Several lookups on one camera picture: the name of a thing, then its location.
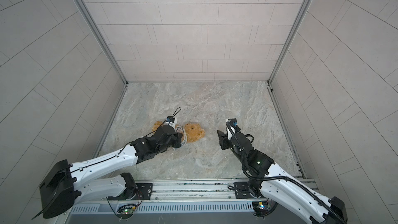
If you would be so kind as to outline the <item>blue white striped knit sweater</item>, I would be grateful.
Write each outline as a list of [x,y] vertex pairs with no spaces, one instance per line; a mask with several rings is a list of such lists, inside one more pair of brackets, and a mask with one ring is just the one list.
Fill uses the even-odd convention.
[[185,131],[184,127],[178,125],[178,126],[176,127],[176,132],[179,133],[179,134],[181,134],[181,142],[180,142],[180,145],[181,145],[181,146],[185,145],[185,144],[187,143],[187,139],[188,139],[188,138],[187,138],[187,134],[186,134],[186,131]]

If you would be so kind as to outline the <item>tan plush teddy bear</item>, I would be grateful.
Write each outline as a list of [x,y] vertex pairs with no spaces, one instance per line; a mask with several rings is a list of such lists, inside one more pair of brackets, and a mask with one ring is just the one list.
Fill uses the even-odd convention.
[[[169,144],[175,148],[181,147],[181,134],[176,132],[171,126],[163,125],[165,121],[157,121],[152,127],[151,138],[160,139],[161,141],[169,141]],[[187,123],[181,125],[187,134],[187,143],[196,142],[205,136],[205,130],[198,123]]]

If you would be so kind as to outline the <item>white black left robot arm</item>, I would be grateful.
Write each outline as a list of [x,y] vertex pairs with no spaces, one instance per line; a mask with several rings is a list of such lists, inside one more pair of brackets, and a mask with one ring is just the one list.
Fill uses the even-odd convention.
[[41,182],[40,197],[43,218],[60,215],[82,196],[87,183],[119,169],[153,159],[168,148],[179,148],[185,130],[181,126],[161,125],[151,137],[145,136],[127,143],[122,149],[84,162],[57,162]]

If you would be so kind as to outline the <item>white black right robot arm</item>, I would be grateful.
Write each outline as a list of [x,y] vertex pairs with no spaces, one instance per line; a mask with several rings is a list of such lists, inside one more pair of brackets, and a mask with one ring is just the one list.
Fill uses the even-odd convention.
[[291,176],[265,153],[254,149],[248,134],[217,132],[221,149],[229,149],[240,161],[255,198],[268,198],[288,209],[307,224],[345,224],[345,203],[311,190]]

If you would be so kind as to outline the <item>right green circuit board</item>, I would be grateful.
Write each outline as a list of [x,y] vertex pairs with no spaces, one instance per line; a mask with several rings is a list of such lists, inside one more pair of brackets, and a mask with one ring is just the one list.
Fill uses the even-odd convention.
[[256,216],[265,216],[269,213],[269,205],[267,202],[252,202],[252,208]]

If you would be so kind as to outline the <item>green circuit board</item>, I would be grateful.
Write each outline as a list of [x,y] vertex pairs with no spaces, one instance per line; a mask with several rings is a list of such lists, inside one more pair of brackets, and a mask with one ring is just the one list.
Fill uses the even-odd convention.
[[256,216],[265,216],[269,213],[269,205],[267,202],[252,202],[252,208]]
[[118,208],[118,214],[133,215],[136,209],[137,209],[137,205],[133,204],[133,203],[123,205]]

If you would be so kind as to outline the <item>white ventilation grille strip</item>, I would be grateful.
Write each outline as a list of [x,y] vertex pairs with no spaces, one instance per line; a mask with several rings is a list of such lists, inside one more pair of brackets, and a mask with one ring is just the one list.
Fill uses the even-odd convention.
[[[79,204],[70,211],[71,214],[112,214],[116,213],[120,204]],[[252,203],[246,201],[227,202],[164,202],[143,203],[134,213],[245,213],[254,212]]]

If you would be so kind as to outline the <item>left green circuit board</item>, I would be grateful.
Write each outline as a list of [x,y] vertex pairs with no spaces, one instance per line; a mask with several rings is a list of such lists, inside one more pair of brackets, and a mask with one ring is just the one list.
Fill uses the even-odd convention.
[[137,209],[137,205],[133,204],[133,203],[123,205],[118,208],[118,214],[133,215],[136,209]]

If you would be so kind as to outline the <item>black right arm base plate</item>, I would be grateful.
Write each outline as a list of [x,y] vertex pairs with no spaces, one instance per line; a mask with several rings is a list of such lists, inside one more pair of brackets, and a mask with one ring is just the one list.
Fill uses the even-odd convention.
[[261,199],[264,198],[260,193],[261,183],[259,181],[236,181],[232,186],[237,199]]

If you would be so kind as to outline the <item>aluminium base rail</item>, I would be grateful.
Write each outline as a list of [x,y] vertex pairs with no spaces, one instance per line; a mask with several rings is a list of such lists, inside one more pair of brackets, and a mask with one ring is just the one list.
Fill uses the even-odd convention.
[[[141,203],[141,202],[194,202],[194,201],[265,201],[266,199],[275,200],[277,203],[300,203],[303,204],[317,204],[312,196],[299,188],[296,194],[288,193],[288,189],[292,189],[295,184],[287,182],[286,189],[282,186],[276,185],[279,181],[266,181],[265,185],[261,186],[260,193],[264,198],[261,199],[237,199],[235,192],[232,189],[234,182],[248,181],[244,179],[206,179],[206,180],[142,180],[138,183],[152,183],[152,194],[149,200],[126,200],[126,201],[111,201],[127,203]],[[108,194],[101,192],[99,197],[95,200],[108,200]]]

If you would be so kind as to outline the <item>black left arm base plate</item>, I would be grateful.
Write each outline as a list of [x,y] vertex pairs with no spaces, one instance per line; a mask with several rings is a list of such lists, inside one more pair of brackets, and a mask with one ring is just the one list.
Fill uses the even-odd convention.
[[116,197],[107,197],[111,201],[149,200],[152,194],[152,183],[138,183],[135,187],[127,187]]

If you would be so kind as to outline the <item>aluminium left corner post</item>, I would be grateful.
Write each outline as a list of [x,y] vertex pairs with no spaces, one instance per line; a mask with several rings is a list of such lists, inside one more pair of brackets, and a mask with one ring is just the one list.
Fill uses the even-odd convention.
[[94,19],[92,18],[88,7],[86,6],[85,2],[83,0],[73,0],[74,3],[76,4],[77,8],[79,9],[83,19],[87,23],[88,27],[92,31],[92,34],[94,35],[95,39],[97,40],[98,44],[100,45],[102,51],[104,52],[105,56],[109,59],[111,62],[112,66],[115,68],[117,71],[119,77],[121,78],[122,82],[125,84],[125,86],[128,85],[128,81],[126,80],[120,66],[118,65],[114,55],[112,54],[109,46],[107,45],[104,36],[101,34],[100,29],[98,28],[98,25],[95,23]]

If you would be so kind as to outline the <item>aluminium corner post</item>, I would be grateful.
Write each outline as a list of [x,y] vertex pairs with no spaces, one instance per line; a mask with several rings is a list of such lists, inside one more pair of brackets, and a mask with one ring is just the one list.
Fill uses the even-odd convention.
[[114,55],[112,54],[109,46],[107,45],[104,36],[101,34],[100,29],[98,28],[98,25],[95,23],[94,19],[92,18],[88,7],[86,6],[85,2],[83,0],[73,0],[74,3],[76,4],[77,8],[79,9],[83,19],[87,23],[88,27],[92,31],[92,34],[94,35],[95,39],[97,40],[98,44],[100,45],[102,51],[104,52],[105,56],[109,59],[111,62],[112,66],[115,68],[117,71],[119,77],[121,78],[122,82],[125,84],[125,86],[128,85],[128,81],[126,80],[120,66],[118,65]]
[[278,60],[277,60],[277,62],[275,64],[275,67],[274,67],[274,69],[273,69],[273,71],[271,73],[271,76],[270,76],[269,80],[268,80],[268,84],[270,86],[274,82],[274,80],[276,78],[276,75],[277,75],[279,69],[282,66],[283,60],[284,60],[285,56],[287,55],[287,52],[288,52],[288,50],[289,50],[289,48],[290,48],[290,46],[291,46],[291,44],[292,44],[292,42],[294,40],[295,35],[297,34],[297,32],[299,30],[299,27],[300,27],[305,15],[306,15],[308,9],[309,9],[309,6],[310,6],[311,2],[312,2],[312,0],[303,0],[303,3],[302,3],[302,5],[301,5],[301,7],[300,7],[300,9],[299,9],[299,11],[297,13],[297,16],[296,16],[296,18],[294,20],[292,28],[291,28],[291,30],[289,32],[289,35],[288,35],[288,37],[287,37],[287,39],[285,41],[285,44],[283,45],[283,48],[282,48],[281,53],[280,53],[280,55],[278,57]]

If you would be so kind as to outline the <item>aluminium right corner post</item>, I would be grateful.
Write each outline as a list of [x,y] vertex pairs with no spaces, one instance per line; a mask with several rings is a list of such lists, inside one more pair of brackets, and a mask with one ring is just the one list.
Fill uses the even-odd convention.
[[294,40],[295,35],[297,34],[297,32],[299,30],[299,27],[300,27],[305,15],[306,15],[308,9],[309,9],[309,6],[310,6],[311,2],[312,2],[312,0],[303,0],[303,3],[302,3],[302,5],[301,5],[301,7],[300,7],[300,9],[299,9],[299,11],[297,13],[297,16],[296,16],[296,18],[294,20],[292,28],[291,28],[291,30],[289,32],[289,35],[288,35],[288,37],[287,37],[287,39],[285,41],[285,44],[283,45],[283,48],[282,48],[281,53],[280,53],[280,55],[278,57],[278,60],[277,60],[277,62],[275,64],[275,67],[274,67],[274,69],[273,69],[273,71],[271,73],[271,76],[270,76],[269,80],[268,80],[268,84],[270,86],[274,82],[274,80],[276,78],[276,75],[277,75],[279,69],[282,66],[283,60],[284,60],[285,56],[287,55],[287,52],[288,52],[288,50],[289,50],[289,48],[290,48],[290,46],[291,46],[291,44],[292,44],[292,42]]

